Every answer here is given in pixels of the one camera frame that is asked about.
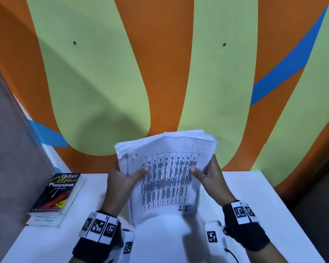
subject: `right hand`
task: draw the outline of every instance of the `right hand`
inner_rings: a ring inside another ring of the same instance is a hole
[[[226,181],[224,180],[222,170],[218,165],[216,155],[213,155],[208,167],[207,175],[204,175],[202,171],[190,167],[190,171],[203,185],[207,194],[212,197],[220,206],[232,203],[236,200],[232,192],[229,190]]]

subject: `wrist band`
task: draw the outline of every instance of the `wrist band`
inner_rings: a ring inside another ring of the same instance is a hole
[[[123,246],[119,219],[100,210],[90,213],[79,237],[72,254],[87,263],[102,263],[115,245]]]
[[[247,203],[234,201],[223,206],[223,213],[224,233],[245,249],[258,252],[271,242]]]

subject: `blue stripe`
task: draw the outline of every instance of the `blue stripe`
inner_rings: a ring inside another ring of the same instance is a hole
[[[28,122],[31,125],[31,127],[33,128],[40,143],[49,145],[49,146],[59,146],[59,147],[68,146],[67,141],[64,139],[64,137],[60,133],[58,133],[40,123],[34,122],[32,120],[28,120]]]
[[[296,47],[263,79],[254,84],[250,105],[262,99],[307,64],[327,9],[328,7],[324,9],[318,20]]]

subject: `left hand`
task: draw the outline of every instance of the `left hand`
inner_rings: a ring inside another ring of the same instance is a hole
[[[107,178],[105,200],[101,210],[117,217],[131,197],[135,185],[146,176],[149,170],[149,167],[146,166],[132,176],[127,176],[120,172],[118,168],[110,171]]]

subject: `book cover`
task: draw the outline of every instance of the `book cover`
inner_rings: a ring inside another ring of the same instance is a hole
[[[30,212],[61,212],[80,174],[55,174]]]

